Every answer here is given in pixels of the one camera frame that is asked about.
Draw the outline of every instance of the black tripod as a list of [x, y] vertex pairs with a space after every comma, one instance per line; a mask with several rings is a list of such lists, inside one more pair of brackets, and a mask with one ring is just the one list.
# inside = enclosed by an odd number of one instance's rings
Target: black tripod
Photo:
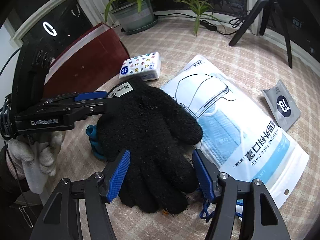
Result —
[[263, 9], [263, 14], [262, 14], [262, 21], [261, 21], [259, 34], [263, 35], [267, 27], [272, 6], [275, 7], [276, 12], [280, 18], [280, 23], [284, 33], [285, 44], [287, 46], [288, 65], [290, 68], [292, 68], [292, 54], [291, 54], [289, 32], [288, 32], [287, 24], [284, 19], [282, 9], [279, 6], [277, 0], [258, 0], [254, 5], [254, 7], [252, 8], [251, 12], [249, 13], [246, 20], [243, 22], [239, 30], [236, 32], [235, 36], [233, 36], [232, 40], [229, 42], [229, 45], [232, 47], [236, 45], [236, 43], [239, 41], [239, 39], [242, 37], [245, 31], [249, 28], [249, 26], [254, 22], [255, 18], [259, 15], [262, 9]]

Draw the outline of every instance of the gray packet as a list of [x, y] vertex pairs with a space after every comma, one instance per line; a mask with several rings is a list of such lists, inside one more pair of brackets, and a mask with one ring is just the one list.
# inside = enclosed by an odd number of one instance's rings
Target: gray packet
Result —
[[289, 91], [281, 79], [275, 87], [267, 90], [262, 89], [261, 91], [278, 125], [284, 131], [287, 131], [301, 114]]

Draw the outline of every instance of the green plant pot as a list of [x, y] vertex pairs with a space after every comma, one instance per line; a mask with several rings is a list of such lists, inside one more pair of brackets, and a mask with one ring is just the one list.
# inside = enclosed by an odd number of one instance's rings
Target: green plant pot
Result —
[[119, 9], [110, 11], [121, 24], [126, 33], [135, 31], [142, 32], [154, 26], [155, 16], [153, 14], [150, 0], [141, 0], [141, 12], [138, 13], [138, 4], [131, 3]]

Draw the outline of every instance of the plaid tablecloth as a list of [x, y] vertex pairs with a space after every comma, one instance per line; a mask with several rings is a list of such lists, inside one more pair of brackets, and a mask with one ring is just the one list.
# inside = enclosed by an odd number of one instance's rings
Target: plaid tablecloth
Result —
[[[291, 239], [303, 239], [320, 211], [320, 78], [299, 58], [293, 56], [293, 69], [287, 65], [286, 51], [246, 33], [235, 47], [228, 45], [231, 36], [222, 36], [201, 28], [198, 36], [193, 34], [193, 22], [161, 19], [159, 23], [142, 33], [127, 36], [116, 28], [131, 56], [154, 51], [161, 55], [161, 76], [150, 81], [160, 87], [196, 55], [202, 54], [249, 94], [271, 117], [272, 113], [262, 96], [261, 89], [273, 87], [282, 79], [298, 108], [301, 117], [288, 133], [309, 154], [310, 160], [294, 191], [281, 207], [280, 212], [288, 227]], [[118, 83], [118, 77], [106, 82], [100, 90], [109, 91]], [[60, 179], [71, 181], [86, 179], [105, 164], [91, 153], [85, 134], [89, 124], [95, 124], [98, 116], [76, 122], [67, 131], [58, 155], [58, 169], [48, 181], [52, 191]], [[164, 215], [161, 211], [145, 214], [138, 207], [128, 208], [116, 198], [107, 205], [117, 239], [204, 239], [209, 223], [199, 219], [202, 202], [196, 193], [190, 197], [189, 208], [179, 215]], [[84, 239], [90, 239], [84, 201], [80, 202]], [[240, 222], [235, 220], [232, 239], [237, 239]]]

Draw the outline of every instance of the black circle logo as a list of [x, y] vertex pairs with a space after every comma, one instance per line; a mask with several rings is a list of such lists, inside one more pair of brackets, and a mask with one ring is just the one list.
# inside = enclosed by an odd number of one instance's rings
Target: black circle logo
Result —
[[291, 114], [291, 109], [288, 104], [288, 100], [284, 96], [279, 96], [277, 99], [277, 108], [280, 114], [284, 117], [289, 117]]

